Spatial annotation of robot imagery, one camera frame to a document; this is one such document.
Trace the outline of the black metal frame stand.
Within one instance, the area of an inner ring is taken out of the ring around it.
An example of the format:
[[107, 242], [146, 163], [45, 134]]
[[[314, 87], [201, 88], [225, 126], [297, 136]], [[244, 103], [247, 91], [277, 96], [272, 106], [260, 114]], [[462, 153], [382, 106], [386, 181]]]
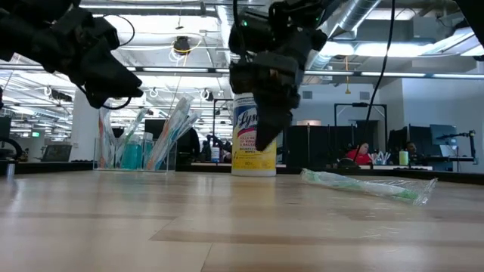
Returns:
[[383, 112], [381, 112], [380, 110], [377, 110], [377, 112], [384, 118], [384, 148], [385, 148], [385, 151], [388, 150], [388, 109], [387, 109], [387, 105], [386, 104], [372, 104], [370, 105], [369, 103], [366, 103], [366, 102], [353, 102], [353, 103], [336, 103], [334, 104], [334, 127], [335, 127], [335, 134], [337, 134], [337, 127], [338, 127], [338, 116], [343, 112], [343, 110], [341, 111], [338, 111], [338, 107], [339, 106], [342, 106], [342, 107], [359, 107], [359, 108], [369, 108], [369, 107], [372, 107], [372, 108], [377, 108], [377, 107], [381, 107], [383, 109]]

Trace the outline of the dark desk monitor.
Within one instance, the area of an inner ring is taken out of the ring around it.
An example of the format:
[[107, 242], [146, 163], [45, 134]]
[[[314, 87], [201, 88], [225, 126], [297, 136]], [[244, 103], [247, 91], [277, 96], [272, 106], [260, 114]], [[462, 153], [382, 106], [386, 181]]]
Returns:
[[430, 125], [430, 134], [434, 156], [457, 156], [457, 128], [454, 125]]

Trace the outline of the black background monitor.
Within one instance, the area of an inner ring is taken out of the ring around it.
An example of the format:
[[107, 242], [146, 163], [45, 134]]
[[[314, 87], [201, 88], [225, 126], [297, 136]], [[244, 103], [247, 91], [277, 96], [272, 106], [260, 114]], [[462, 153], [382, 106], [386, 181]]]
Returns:
[[151, 133], [152, 139], [156, 141], [163, 132], [165, 119], [146, 119], [144, 122], [144, 132]]

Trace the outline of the person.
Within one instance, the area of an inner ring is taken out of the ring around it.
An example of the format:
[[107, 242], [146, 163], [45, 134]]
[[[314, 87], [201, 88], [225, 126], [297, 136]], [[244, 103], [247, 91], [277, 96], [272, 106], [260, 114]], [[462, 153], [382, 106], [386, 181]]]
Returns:
[[408, 162], [410, 165], [416, 165], [420, 160], [420, 154], [417, 152], [417, 147], [414, 142], [407, 142], [405, 151], [408, 153]]
[[351, 159], [357, 165], [370, 165], [372, 159], [369, 154], [369, 144], [364, 142], [356, 146], [346, 154], [346, 158]]
[[196, 158], [200, 154], [200, 141], [198, 133], [190, 128], [177, 140], [177, 151], [179, 154]]

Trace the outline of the grey laptop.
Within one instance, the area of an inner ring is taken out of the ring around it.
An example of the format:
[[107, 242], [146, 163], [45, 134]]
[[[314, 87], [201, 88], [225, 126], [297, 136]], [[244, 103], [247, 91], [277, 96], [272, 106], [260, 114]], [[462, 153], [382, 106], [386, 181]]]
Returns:
[[42, 162], [68, 162], [72, 146], [68, 144], [48, 145], [42, 155]]

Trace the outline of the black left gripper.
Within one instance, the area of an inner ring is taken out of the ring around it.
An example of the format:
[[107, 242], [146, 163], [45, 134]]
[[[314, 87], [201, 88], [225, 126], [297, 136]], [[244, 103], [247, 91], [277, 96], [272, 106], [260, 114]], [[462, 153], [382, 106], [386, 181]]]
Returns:
[[[54, 22], [33, 26], [23, 37], [23, 56], [50, 73], [77, 74], [77, 87], [96, 109], [122, 109], [131, 95], [143, 94], [141, 80], [111, 54], [119, 47], [116, 29], [84, 8], [72, 8]], [[109, 98], [123, 97], [124, 104], [106, 105]]]

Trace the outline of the orange toothbrush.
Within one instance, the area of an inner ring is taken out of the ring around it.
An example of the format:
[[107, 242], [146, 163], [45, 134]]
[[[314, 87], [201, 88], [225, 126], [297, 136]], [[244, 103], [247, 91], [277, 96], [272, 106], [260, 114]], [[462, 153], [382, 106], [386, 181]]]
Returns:
[[160, 137], [154, 141], [152, 154], [150, 155], [147, 163], [147, 170], [158, 171], [162, 169], [162, 165], [167, 165], [166, 159], [169, 156], [169, 151], [174, 145], [175, 133], [177, 132], [177, 126], [174, 123], [174, 119], [165, 119], [165, 125]]
[[99, 129], [99, 168], [106, 168], [108, 167], [108, 160], [109, 160], [109, 138], [106, 133], [106, 126], [105, 126], [105, 117], [107, 115], [106, 110], [99, 110], [99, 120], [98, 120], [98, 129]]

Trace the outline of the long linear ceiling light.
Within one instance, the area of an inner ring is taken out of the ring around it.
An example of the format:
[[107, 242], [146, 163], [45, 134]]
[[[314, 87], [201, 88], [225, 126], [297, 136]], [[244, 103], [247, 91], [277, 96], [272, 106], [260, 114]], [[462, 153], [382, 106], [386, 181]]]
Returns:
[[[182, 66], [128, 66], [130, 72], [139, 75], [174, 75], [180, 76], [209, 76], [229, 74], [228, 68], [212, 67], [182, 67]], [[0, 63], [0, 70], [25, 70], [43, 71], [40, 65]], [[346, 71], [346, 70], [307, 70], [307, 76], [336, 76], [336, 77], [379, 77], [380, 73], [371, 71]], [[484, 80], [484, 74], [471, 73], [407, 73], [407, 72], [384, 72], [383, 77], [387, 78], [409, 78], [409, 79], [463, 79], [463, 80]]]

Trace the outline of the green toothbrush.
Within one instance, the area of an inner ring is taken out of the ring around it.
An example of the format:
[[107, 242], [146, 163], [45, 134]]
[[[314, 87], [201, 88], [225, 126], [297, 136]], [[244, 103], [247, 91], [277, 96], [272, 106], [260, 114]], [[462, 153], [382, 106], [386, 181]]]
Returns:
[[414, 206], [425, 205], [438, 182], [431, 180], [361, 180], [330, 172], [315, 172], [304, 168], [300, 174], [306, 184], [334, 190], [344, 190], [406, 202]]
[[140, 125], [142, 119], [147, 114], [149, 109], [144, 108], [138, 112], [138, 115], [135, 117], [134, 121], [131, 125], [121, 134], [121, 136], [116, 140], [115, 145], [115, 160], [114, 160], [114, 167], [120, 168], [121, 167], [121, 160], [126, 149], [126, 145], [130, 141], [131, 137], [135, 133], [136, 129]]

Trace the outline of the large silver spiral duct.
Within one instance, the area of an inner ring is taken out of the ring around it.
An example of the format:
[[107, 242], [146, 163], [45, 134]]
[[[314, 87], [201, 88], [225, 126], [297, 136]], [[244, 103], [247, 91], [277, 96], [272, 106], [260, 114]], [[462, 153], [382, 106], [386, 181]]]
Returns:
[[354, 54], [349, 41], [355, 41], [358, 28], [381, 0], [337, 0], [336, 10], [319, 27], [327, 35], [325, 46], [312, 51], [306, 64], [307, 70], [324, 70], [331, 59]]

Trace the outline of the black room divider panels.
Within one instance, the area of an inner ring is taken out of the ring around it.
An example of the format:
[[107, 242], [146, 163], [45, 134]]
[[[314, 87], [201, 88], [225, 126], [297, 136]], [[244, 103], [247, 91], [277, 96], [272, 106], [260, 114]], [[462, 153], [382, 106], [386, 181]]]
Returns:
[[357, 148], [362, 141], [371, 147], [373, 140], [364, 138], [364, 126], [292, 125], [282, 134], [282, 163], [286, 166], [330, 165]]

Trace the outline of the yellow Lysol wipes canister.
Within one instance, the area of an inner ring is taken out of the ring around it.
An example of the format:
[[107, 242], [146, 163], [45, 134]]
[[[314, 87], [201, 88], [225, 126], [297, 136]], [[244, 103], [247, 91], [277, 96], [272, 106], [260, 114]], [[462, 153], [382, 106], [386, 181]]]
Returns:
[[276, 140], [263, 151], [256, 149], [258, 114], [251, 93], [234, 96], [231, 173], [247, 177], [273, 177], [276, 175]]

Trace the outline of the white building column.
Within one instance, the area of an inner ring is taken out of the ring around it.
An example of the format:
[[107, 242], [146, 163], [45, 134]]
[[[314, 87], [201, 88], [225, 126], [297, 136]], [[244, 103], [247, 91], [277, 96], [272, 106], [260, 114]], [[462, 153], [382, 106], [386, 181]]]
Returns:
[[76, 90], [73, 100], [73, 124], [70, 137], [70, 161], [92, 160], [98, 139], [99, 110], [90, 106], [86, 96]]

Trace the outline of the white utensils bunch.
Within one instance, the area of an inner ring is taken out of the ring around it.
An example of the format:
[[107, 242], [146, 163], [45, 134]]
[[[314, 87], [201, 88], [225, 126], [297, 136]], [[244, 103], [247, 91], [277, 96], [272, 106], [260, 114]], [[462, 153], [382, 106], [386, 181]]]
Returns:
[[377, 153], [370, 153], [369, 156], [372, 165], [386, 165], [391, 157], [391, 154], [380, 151]]

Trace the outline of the bright ceiling light panel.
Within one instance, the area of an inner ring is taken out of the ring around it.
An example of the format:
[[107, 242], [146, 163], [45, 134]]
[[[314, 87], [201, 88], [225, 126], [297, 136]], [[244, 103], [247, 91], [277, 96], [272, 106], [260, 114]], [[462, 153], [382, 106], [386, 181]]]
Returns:
[[419, 57], [441, 54], [435, 44], [393, 42], [389, 50], [385, 42], [327, 42], [322, 50], [321, 56], [362, 56], [362, 57]]

